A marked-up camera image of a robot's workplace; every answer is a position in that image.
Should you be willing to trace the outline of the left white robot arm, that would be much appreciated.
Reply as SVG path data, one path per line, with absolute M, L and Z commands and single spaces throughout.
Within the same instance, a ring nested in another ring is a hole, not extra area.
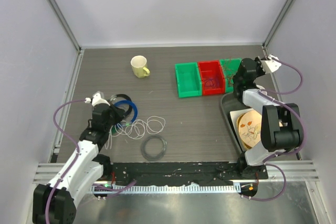
M 108 102 L 93 107 L 88 126 L 62 169 L 33 193 L 33 223 L 73 223 L 77 207 L 91 185 L 107 181 L 112 174 L 110 158 L 99 152 L 111 128 L 124 118 L 124 110 Z

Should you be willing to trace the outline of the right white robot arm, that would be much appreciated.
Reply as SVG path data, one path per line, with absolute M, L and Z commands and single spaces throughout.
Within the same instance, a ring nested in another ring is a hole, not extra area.
M 242 179 L 250 179 L 256 167 L 273 157 L 299 152 L 306 142 L 305 125 L 298 106 L 272 98 L 269 90 L 255 84 L 257 78 L 277 71 L 284 64 L 273 55 L 244 58 L 233 77 L 235 98 L 261 115 L 261 140 L 243 152 L 237 161 L 237 173 Z

